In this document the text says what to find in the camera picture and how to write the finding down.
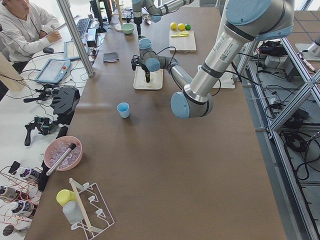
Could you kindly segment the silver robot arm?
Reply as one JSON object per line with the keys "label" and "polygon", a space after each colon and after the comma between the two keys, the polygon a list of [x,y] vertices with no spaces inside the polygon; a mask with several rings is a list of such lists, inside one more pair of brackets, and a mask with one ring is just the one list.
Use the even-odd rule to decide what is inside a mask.
{"label": "silver robot arm", "polygon": [[132,0],[133,22],[137,28],[138,39],[142,39],[141,24],[143,23],[143,8],[148,12],[153,22],[159,22],[161,17],[177,11],[180,7],[190,5],[193,0],[169,0],[160,6],[155,6],[153,0]]}
{"label": "silver robot arm", "polygon": [[157,54],[148,38],[138,42],[139,56],[131,66],[140,66],[148,78],[165,69],[181,91],[172,95],[170,106],[180,119],[203,117],[213,109],[210,93],[244,44],[287,37],[294,25],[293,0],[229,0],[225,3],[223,31],[195,77],[190,77],[174,57]]}

